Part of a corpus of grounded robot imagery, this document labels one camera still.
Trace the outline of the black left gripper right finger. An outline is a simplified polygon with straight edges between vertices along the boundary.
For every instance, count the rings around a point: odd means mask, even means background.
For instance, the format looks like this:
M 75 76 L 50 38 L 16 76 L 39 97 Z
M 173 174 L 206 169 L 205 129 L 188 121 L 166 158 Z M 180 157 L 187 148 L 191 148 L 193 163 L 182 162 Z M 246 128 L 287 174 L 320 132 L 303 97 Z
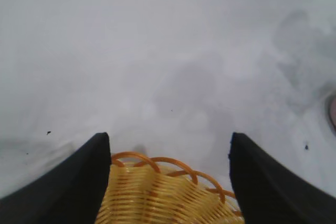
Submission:
M 228 158 L 245 223 L 335 223 L 335 198 L 282 166 L 246 134 L 232 134 Z

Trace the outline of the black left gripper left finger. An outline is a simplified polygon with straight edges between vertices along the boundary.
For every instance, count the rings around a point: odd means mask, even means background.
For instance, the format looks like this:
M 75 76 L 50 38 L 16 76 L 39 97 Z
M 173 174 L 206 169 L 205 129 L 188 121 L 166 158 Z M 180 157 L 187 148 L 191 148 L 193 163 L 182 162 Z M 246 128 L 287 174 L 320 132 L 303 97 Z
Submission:
M 94 223 L 111 165 L 107 133 L 97 133 L 51 171 L 1 199 L 1 223 Z

